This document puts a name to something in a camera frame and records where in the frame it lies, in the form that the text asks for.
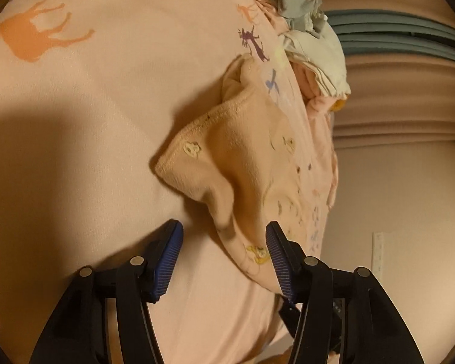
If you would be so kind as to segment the pink animal print duvet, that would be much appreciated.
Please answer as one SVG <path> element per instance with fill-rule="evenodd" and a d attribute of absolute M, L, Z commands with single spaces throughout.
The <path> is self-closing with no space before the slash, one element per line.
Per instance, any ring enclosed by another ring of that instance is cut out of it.
<path fill-rule="evenodd" d="M 184 239 L 150 308 L 167 363 L 242 363 L 287 335 L 206 205 L 155 166 L 248 54 L 297 142 L 329 146 L 331 99 L 303 96 L 254 0 L 12 0 L 0 15 L 0 346 L 27 363 L 77 271 L 116 268 L 169 219 Z"/>

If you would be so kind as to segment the pink cartoon print garment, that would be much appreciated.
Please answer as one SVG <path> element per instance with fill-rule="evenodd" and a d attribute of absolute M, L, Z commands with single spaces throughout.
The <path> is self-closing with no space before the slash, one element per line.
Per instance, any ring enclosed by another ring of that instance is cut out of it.
<path fill-rule="evenodd" d="M 331 150 L 297 142 L 248 54 L 227 69 L 221 102 L 178 132 L 155 173 L 207 206 L 233 262 L 271 292 L 280 286 L 265 239 L 270 222 L 306 253 L 320 250 L 333 203 Z"/>

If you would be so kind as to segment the cream white folded blanket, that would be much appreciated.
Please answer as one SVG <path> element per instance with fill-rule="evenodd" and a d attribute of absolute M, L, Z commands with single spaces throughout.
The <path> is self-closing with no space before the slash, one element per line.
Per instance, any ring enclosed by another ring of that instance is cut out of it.
<path fill-rule="evenodd" d="M 290 62 L 302 65 L 315 74 L 322 95 L 337 99 L 346 99 L 351 95 L 343 48 L 328 23 L 320 31 L 319 38 L 308 32 L 289 30 L 278 39 Z"/>

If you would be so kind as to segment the grey white plush duck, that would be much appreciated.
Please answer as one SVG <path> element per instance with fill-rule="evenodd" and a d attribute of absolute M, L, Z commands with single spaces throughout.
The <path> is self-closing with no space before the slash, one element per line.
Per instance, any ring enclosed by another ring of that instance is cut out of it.
<path fill-rule="evenodd" d="M 277 13 L 287 22 L 290 30 L 319 38 L 327 22 L 321 9 L 322 0 L 270 0 Z"/>

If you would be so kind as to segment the blue padded headboard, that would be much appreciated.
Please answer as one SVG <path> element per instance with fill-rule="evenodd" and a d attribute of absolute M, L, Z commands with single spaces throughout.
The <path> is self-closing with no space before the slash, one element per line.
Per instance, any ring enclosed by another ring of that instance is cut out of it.
<path fill-rule="evenodd" d="M 328 23 L 349 55 L 406 53 L 455 62 L 455 28 L 403 12 L 337 10 Z"/>

